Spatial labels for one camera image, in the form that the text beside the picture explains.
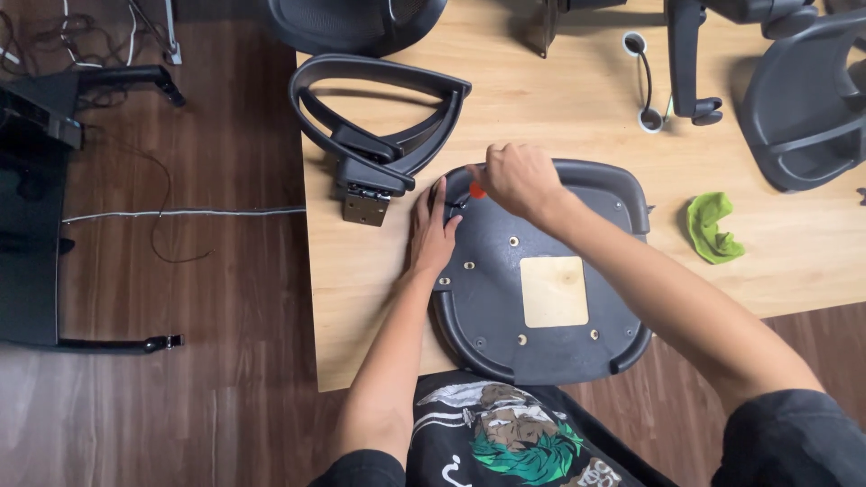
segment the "hand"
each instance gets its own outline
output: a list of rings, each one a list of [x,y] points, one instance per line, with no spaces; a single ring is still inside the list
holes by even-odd
[[[442,176],[434,185],[436,196],[433,210],[429,208],[430,190],[421,193],[412,212],[412,242],[410,257],[410,273],[428,274],[432,278],[439,276],[442,269],[451,260],[454,252],[454,233],[463,216],[451,218],[443,228],[445,213],[445,177]]]
[[[487,169],[470,164],[466,170],[499,206],[536,226],[551,207],[555,213],[563,198],[572,197],[559,182],[553,160],[536,146],[490,146]]]

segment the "person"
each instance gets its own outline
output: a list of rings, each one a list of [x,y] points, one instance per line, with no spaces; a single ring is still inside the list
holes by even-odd
[[[467,166],[497,204],[600,272],[713,387],[728,414],[712,485],[866,485],[866,438],[770,328],[709,282],[590,210],[539,148]],[[414,209],[410,265],[346,398],[323,485],[672,485],[553,386],[466,371],[418,379],[425,314],[461,217],[445,178]]]

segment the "light wood tabletop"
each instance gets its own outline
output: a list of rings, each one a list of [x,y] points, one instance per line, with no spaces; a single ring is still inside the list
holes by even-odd
[[[866,185],[866,168],[812,191],[781,194],[761,176],[737,125],[731,87],[745,86],[739,67],[770,45],[758,25],[734,25],[708,12],[698,45],[697,94],[721,97],[724,119],[693,127],[674,117],[662,132],[649,134],[637,125],[646,93],[643,66],[625,53],[622,36],[636,30],[646,38],[652,104],[664,113],[670,80],[662,1],[631,0],[562,16],[547,59],[522,40],[534,12],[533,0],[449,0],[424,39],[388,56],[470,81],[473,90],[444,149],[417,175],[418,191],[395,198],[381,228],[343,221],[341,203],[330,198],[331,165],[304,137],[321,391],[349,386],[364,359],[404,263],[409,209],[419,190],[450,169],[483,162],[492,143],[536,144],[553,157],[631,171],[648,204],[656,206],[649,244],[758,316],[866,301],[866,208],[856,193]],[[314,88],[329,107],[378,134],[402,130],[432,112],[422,95],[372,82],[330,80]],[[356,89],[378,97],[348,96]],[[721,228],[746,246],[746,255],[713,266],[692,250],[676,220],[690,198],[716,191],[734,203]],[[428,323],[421,372],[454,367]]]

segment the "wooden floor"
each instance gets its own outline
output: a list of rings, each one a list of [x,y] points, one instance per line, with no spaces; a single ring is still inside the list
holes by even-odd
[[[302,204],[300,133],[286,99],[293,51],[251,21],[193,20],[178,25],[184,65],[172,70],[186,108],[138,93],[86,120],[166,164],[169,206]],[[70,169],[66,214],[156,209],[164,190],[153,164],[96,140]],[[316,392],[304,216],[165,217],[163,253],[216,250],[177,265],[153,255],[151,224],[64,228],[77,246],[61,267],[62,332],[183,333],[187,346],[145,357],[0,347],[0,485],[305,484],[327,467],[345,393]],[[864,304],[770,320],[861,425],[865,322]],[[622,376],[566,390],[677,483],[708,483],[724,416],[661,341]]]

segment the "green rag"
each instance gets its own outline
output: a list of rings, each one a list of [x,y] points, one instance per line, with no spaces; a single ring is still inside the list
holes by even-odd
[[[719,233],[719,220],[731,214],[734,205],[723,192],[705,192],[688,206],[688,234],[695,250],[709,263],[725,263],[746,253],[733,233]]]

